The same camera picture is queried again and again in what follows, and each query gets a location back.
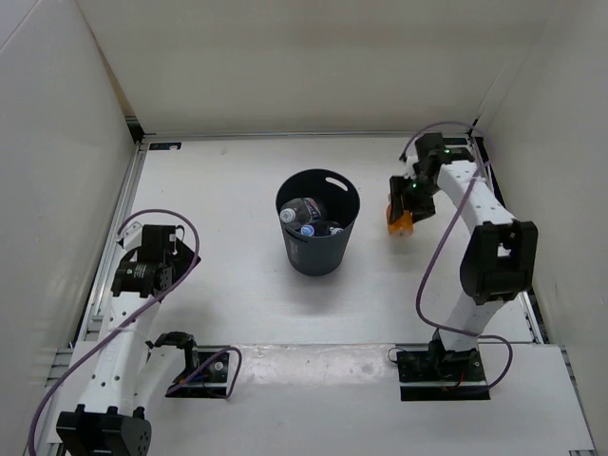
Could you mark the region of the orange juice bottle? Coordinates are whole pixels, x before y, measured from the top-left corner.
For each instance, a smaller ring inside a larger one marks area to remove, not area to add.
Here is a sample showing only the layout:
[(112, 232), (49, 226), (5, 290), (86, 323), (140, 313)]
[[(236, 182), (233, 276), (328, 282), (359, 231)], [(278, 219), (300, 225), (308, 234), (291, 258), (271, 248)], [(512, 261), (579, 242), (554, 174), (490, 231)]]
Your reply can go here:
[(402, 237), (406, 238), (413, 234), (413, 221), (410, 212), (404, 213), (400, 218), (396, 221), (390, 220), (392, 210), (392, 204), (390, 203), (386, 209), (386, 221), (388, 233), (392, 237)]

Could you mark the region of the blue label Pocari Sweat bottle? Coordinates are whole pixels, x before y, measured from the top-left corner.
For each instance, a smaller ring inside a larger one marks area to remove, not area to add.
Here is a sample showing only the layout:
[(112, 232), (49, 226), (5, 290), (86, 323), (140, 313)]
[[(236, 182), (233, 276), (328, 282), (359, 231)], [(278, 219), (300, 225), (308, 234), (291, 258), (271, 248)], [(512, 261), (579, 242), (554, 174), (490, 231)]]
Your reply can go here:
[(327, 235), (328, 228), (324, 221), (317, 221), (315, 223), (305, 224), (299, 229), (299, 233), (305, 237), (325, 237)]

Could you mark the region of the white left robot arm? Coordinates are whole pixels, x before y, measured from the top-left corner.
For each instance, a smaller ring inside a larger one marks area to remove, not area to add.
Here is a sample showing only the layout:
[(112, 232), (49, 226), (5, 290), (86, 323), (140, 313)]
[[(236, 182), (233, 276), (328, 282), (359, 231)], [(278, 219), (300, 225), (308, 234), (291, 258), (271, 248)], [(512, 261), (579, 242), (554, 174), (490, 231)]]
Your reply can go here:
[(93, 370), (74, 410), (60, 412), (56, 432), (70, 455), (145, 455), (152, 426), (146, 411), (173, 377), (187, 380), (200, 368), (195, 339), (149, 332), (168, 290), (200, 262), (178, 236), (180, 225), (132, 224), (119, 240), (107, 325), (91, 356)]

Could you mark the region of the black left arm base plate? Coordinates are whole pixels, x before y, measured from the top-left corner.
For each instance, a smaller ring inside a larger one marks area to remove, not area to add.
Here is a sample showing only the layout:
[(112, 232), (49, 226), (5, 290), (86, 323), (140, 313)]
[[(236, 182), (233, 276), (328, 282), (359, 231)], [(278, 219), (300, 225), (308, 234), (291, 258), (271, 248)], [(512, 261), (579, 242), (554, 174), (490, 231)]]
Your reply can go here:
[(167, 390), (165, 398), (226, 399), (231, 375), (231, 353), (227, 351), (227, 347), (222, 346), (197, 347), (200, 365), (205, 364), (215, 352), (220, 352), (221, 356), (207, 365), (185, 386), (172, 391), (172, 388), (186, 377), (188, 371), (185, 370), (178, 375)]

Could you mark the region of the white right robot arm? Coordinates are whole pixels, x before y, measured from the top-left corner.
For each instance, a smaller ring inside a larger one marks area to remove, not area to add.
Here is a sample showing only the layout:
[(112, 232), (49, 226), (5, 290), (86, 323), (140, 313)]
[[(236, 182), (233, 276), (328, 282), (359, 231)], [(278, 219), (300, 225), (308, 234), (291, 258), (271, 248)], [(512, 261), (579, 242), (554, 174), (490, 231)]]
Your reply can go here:
[(456, 208), (452, 219), (470, 234), (459, 269), (462, 293), (447, 321), (434, 324), (427, 349), (427, 370), (447, 380), (472, 358), (494, 314), (530, 288), (539, 231), (497, 200), (467, 147), (447, 144), (440, 133), (414, 145), (406, 173), (389, 180), (389, 233), (411, 234), (415, 223), (434, 216), (434, 197), (442, 192)]

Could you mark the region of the clear bottle orange blue label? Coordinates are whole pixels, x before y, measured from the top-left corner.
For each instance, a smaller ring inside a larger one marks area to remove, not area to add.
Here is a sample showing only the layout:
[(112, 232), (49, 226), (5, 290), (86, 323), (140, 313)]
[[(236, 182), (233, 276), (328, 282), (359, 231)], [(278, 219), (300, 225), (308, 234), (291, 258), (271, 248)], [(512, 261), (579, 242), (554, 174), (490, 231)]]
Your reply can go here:
[(325, 219), (327, 208), (314, 198), (296, 198), (283, 204), (279, 211), (279, 220), (291, 229), (297, 230), (303, 225)]

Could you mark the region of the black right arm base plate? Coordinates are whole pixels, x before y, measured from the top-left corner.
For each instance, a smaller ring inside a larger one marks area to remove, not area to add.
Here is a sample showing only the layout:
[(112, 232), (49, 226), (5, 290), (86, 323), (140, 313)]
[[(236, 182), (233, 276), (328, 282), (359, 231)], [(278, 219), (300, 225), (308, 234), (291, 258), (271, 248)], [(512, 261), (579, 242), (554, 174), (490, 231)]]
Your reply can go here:
[(387, 353), (397, 368), (402, 402), (487, 401), (485, 369), (478, 351), (468, 360), (436, 368), (428, 349), (395, 346)]

